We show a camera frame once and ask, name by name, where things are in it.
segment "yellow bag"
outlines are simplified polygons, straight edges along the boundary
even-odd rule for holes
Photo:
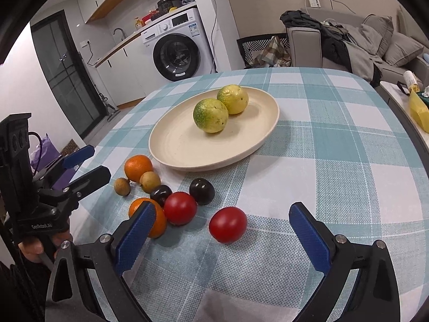
[[[410,114],[420,127],[429,133],[429,109],[423,100],[414,92],[410,92]]]

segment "checkered tablecloth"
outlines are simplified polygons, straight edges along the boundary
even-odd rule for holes
[[[346,72],[241,70],[170,83],[151,93],[78,171],[80,176],[105,165],[112,180],[72,214],[76,242],[113,232],[128,218],[130,203],[147,196],[134,187],[123,198],[112,186],[124,176],[128,157],[149,155],[149,135],[161,116],[185,99],[230,83],[273,95],[280,121],[258,151],[226,168],[181,173],[153,160],[173,191],[187,191],[195,177],[203,177],[213,183],[216,198],[199,206],[190,224],[169,226],[161,238],[147,240],[133,270],[124,274],[147,314],[154,322],[292,321],[322,278],[288,221],[289,207],[301,201],[334,234],[351,242],[387,243],[402,321],[409,321],[429,295],[428,177],[389,107],[364,80]],[[228,246],[208,232],[211,216],[225,206],[237,206],[248,217],[243,238]],[[340,316],[355,277],[353,272],[331,321]],[[102,307],[114,320],[103,301]]]

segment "washing machine door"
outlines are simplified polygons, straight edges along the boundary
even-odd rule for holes
[[[196,43],[183,34],[168,34],[154,47],[154,63],[162,76],[179,81],[194,76],[201,57]]]

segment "blue gripper pad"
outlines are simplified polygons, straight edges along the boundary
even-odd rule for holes
[[[134,222],[116,247],[114,270],[119,276],[132,268],[155,223],[157,217],[155,206],[151,202],[144,202],[140,205],[140,207],[144,206],[145,208],[137,215],[137,218],[133,218]]]
[[[329,248],[307,216],[296,204],[290,207],[289,222],[315,270],[326,275],[331,268]]]
[[[66,156],[63,160],[63,168],[66,170],[70,170],[74,166],[81,164],[83,161],[94,156],[95,149],[91,145],[87,145],[82,149]]]

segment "power outlet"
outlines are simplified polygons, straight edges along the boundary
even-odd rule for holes
[[[85,40],[85,41],[82,41],[80,45],[83,48],[85,46],[88,46],[88,43],[91,43],[91,42],[89,40]]]

